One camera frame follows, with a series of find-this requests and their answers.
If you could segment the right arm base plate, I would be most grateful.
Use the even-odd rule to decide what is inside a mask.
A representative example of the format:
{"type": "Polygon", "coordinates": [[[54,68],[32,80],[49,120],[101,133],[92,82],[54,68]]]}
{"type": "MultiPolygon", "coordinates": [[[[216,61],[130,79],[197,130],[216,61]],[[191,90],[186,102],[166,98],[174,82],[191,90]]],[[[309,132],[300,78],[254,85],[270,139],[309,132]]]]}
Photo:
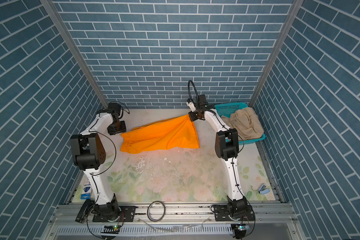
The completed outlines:
{"type": "Polygon", "coordinates": [[[210,210],[214,215],[216,222],[254,222],[256,217],[253,209],[251,207],[246,208],[242,212],[237,212],[233,216],[230,215],[227,205],[211,205],[210,210]]]}

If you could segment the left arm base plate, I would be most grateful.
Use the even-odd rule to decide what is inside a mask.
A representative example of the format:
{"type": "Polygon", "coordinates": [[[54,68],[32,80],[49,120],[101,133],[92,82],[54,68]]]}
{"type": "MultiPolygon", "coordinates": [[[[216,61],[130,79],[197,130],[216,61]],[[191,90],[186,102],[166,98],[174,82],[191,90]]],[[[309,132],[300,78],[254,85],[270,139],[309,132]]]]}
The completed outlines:
{"type": "Polygon", "coordinates": [[[116,212],[93,211],[94,223],[132,223],[135,218],[136,206],[120,206],[116,212]]]}

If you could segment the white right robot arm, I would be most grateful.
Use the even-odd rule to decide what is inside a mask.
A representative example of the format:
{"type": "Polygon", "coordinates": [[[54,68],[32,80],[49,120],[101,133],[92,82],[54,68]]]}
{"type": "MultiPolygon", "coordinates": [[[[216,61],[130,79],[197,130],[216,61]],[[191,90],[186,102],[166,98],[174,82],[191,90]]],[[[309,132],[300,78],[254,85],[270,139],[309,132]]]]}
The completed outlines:
{"type": "Polygon", "coordinates": [[[229,205],[234,210],[245,208],[248,201],[243,193],[238,171],[239,135],[236,129],[230,128],[214,109],[196,107],[193,102],[187,103],[192,122],[207,121],[215,131],[215,152],[223,162],[227,179],[227,196],[229,205]]]}

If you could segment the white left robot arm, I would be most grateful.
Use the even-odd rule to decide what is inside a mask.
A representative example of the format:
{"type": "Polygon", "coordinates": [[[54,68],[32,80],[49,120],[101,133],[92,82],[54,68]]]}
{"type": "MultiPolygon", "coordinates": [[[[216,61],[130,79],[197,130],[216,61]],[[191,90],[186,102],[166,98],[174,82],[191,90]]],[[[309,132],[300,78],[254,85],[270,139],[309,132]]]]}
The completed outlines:
{"type": "Polygon", "coordinates": [[[82,170],[90,181],[97,205],[106,205],[115,198],[114,194],[106,190],[105,172],[111,167],[105,166],[107,153],[102,141],[110,141],[114,153],[117,152],[110,136],[126,132],[126,124],[121,120],[123,115],[124,108],[111,102],[107,108],[96,112],[95,119],[85,130],[70,138],[74,165],[82,170]]]}

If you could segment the orange shorts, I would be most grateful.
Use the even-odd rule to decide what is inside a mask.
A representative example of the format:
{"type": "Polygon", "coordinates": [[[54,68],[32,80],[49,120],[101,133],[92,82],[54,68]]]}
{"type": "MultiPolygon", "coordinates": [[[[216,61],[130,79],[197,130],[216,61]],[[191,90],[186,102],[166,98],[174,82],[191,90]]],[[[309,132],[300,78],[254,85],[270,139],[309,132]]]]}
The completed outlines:
{"type": "Polygon", "coordinates": [[[195,124],[189,115],[157,121],[122,133],[121,151],[129,154],[175,147],[198,149],[200,147],[195,124]]]}

